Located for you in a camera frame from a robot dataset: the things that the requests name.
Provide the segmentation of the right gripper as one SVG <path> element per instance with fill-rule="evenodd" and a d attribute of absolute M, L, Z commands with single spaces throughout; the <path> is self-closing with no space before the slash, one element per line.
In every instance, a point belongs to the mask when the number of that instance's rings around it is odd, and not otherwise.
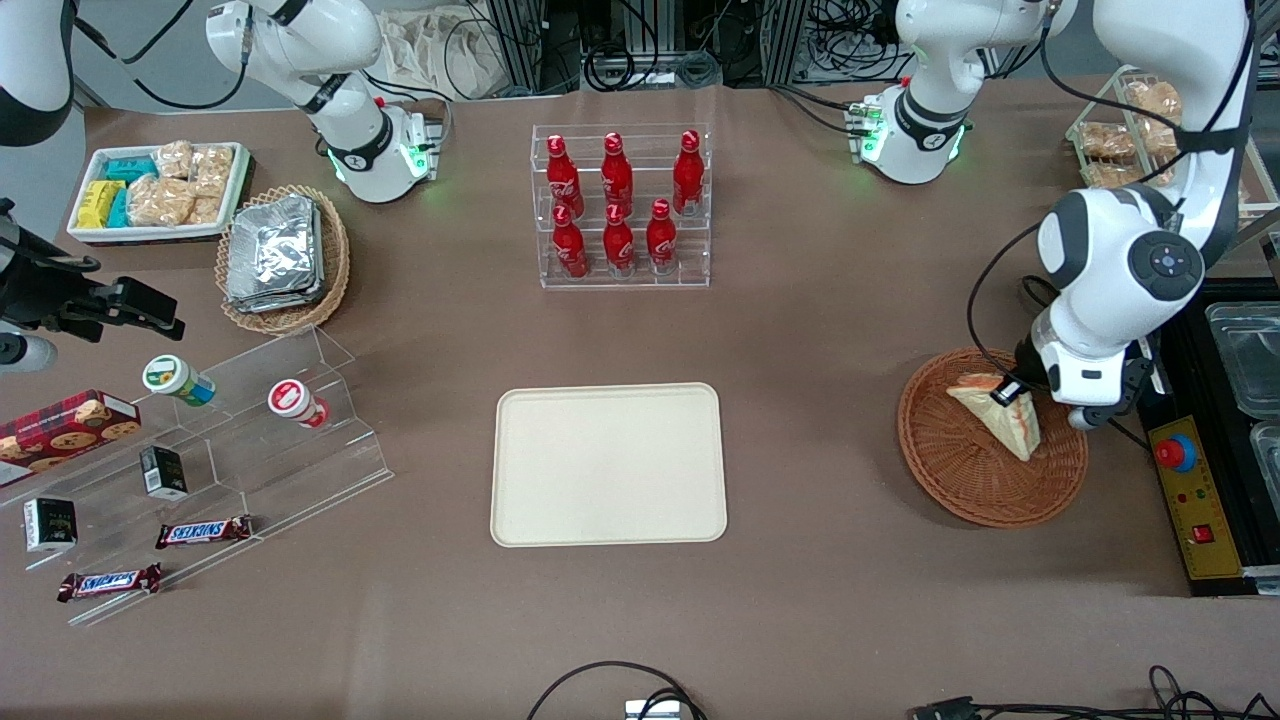
<path fill-rule="evenodd" d="M 99 342 L 102 328 L 115 324 L 105 284 L 90 278 L 101 263 L 73 258 L 22 228 L 3 229 L 3 320 L 26 331 L 46 329 Z M 177 301 L 131 277 L 118 279 L 120 324 L 183 340 L 186 324 Z"/>

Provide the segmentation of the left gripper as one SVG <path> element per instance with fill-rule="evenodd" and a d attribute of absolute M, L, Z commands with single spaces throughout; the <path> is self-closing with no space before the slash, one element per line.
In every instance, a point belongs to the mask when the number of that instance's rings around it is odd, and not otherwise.
<path fill-rule="evenodd" d="M 1051 395 L 1057 404 L 1076 407 L 1125 409 L 1137 391 L 1128 375 L 1129 366 L 1121 354 L 1097 359 L 1071 350 L 1061 340 L 1041 346 L 1025 338 L 1015 350 L 1015 375 L 1000 377 L 989 398 L 1000 407 L 1012 406 L 1034 386 Z"/>

